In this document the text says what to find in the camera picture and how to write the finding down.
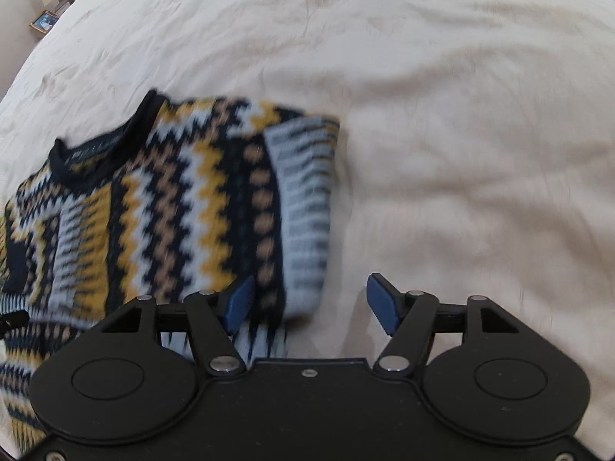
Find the cream bedspread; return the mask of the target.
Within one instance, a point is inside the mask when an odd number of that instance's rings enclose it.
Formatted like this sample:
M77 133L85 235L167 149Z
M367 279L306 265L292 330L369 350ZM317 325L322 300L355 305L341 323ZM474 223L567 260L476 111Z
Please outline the cream bedspread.
M1 102L1 192L146 92L337 116L331 255L303 357L374 357L365 281L489 295L584 367L614 452L613 0L77 0Z

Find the cream bedside nightstand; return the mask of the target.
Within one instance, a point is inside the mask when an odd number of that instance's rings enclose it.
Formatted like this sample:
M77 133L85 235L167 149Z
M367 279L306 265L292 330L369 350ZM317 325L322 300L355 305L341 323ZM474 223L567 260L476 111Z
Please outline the cream bedside nightstand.
M29 23L29 29L37 38L48 35L49 31L57 24L60 17L74 1L75 0L63 0L56 5L54 10L43 10L37 18Z

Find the patterned knit sweater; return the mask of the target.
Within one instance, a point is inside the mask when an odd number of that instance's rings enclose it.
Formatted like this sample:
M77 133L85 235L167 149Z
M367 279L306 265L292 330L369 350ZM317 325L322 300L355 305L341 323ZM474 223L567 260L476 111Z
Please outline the patterned knit sweater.
M287 323L325 280L340 123L245 98L174 102L149 92L120 127L56 141L1 217L1 442L44 437L27 395L52 354L140 295L177 303L252 279L233 336L246 362L283 358Z

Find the framed photo on nightstand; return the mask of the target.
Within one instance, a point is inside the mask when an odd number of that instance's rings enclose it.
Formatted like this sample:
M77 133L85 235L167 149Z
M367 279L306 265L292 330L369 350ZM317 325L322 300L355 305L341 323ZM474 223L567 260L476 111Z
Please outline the framed photo on nightstand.
M30 27L41 33L47 35L47 33L54 27L58 21L56 13L50 12L50 10L44 10L36 19L30 23Z

